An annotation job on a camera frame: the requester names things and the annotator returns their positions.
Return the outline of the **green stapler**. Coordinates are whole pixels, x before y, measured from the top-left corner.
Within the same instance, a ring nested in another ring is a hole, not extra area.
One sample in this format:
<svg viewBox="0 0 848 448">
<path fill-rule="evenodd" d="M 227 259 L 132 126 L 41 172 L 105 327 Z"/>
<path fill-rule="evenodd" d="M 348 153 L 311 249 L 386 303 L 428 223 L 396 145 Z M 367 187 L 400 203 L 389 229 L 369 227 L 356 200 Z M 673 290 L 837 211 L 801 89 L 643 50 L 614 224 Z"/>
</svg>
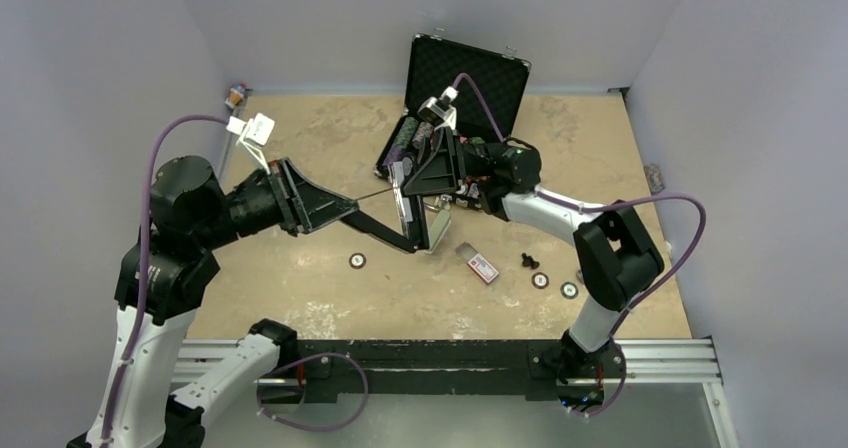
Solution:
<svg viewBox="0 0 848 448">
<path fill-rule="evenodd" d="M 425 202 L 424 206 L 434 215 L 428 225 L 429 247 L 425 250 L 427 254 L 433 254 L 451 226 L 450 197 L 440 195 L 433 202 Z"/>
</svg>

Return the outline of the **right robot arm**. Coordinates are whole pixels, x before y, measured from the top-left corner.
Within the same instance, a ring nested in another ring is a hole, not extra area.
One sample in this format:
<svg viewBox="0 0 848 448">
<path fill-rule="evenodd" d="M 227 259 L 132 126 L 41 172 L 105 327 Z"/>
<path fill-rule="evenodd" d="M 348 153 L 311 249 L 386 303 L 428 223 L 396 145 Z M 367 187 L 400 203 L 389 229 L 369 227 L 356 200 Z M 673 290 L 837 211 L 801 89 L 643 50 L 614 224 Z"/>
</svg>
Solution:
<svg viewBox="0 0 848 448">
<path fill-rule="evenodd" d="M 485 213 L 569 243 L 588 295 L 563 333 L 557 366 L 562 373 L 584 375 L 599 364 L 616 322 L 662 274 L 665 263 L 630 204 L 581 203 L 554 193 L 542 187 L 541 168 L 539 150 L 517 138 L 461 142 L 452 131 L 438 128 L 400 191 L 407 197 L 442 195 L 476 179 Z"/>
</svg>

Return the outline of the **black stapler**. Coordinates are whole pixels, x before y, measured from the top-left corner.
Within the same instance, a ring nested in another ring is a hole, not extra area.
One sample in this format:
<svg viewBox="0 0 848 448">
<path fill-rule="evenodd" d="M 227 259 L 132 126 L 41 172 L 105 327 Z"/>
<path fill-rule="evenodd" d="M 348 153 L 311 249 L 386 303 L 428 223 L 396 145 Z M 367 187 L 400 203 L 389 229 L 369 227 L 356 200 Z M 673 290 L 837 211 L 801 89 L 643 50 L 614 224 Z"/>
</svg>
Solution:
<svg viewBox="0 0 848 448">
<path fill-rule="evenodd" d="M 387 186 L 356 197 L 356 209 L 341 222 L 402 253 L 429 249 L 431 236 L 423 198 L 407 196 L 403 191 L 413 168 L 410 158 L 391 162 Z"/>
</svg>

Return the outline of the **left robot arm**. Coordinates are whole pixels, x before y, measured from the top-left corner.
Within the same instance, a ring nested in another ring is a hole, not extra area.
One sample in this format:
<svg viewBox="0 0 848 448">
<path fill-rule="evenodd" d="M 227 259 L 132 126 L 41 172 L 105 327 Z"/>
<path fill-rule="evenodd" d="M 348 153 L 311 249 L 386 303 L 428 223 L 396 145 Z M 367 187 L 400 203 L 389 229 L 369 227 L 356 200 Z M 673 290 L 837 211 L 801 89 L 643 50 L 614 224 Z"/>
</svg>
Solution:
<svg viewBox="0 0 848 448">
<path fill-rule="evenodd" d="M 194 155 L 157 169 L 137 244 L 123 257 L 115 291 L 117 336 L 108 386 L 76 447 L 199 447 L 224 409 L 257 379 L 291 375 L 304 386 L 331 365 L 279 322 L 254 323 L 233 353 L 188 385 L 173 373 L 207 286 L 215 251 L 263 230 L 299 235 L 356 213 L 357 203 L 307 181 L 286 159 L 224 192 Z"/>
</svg>

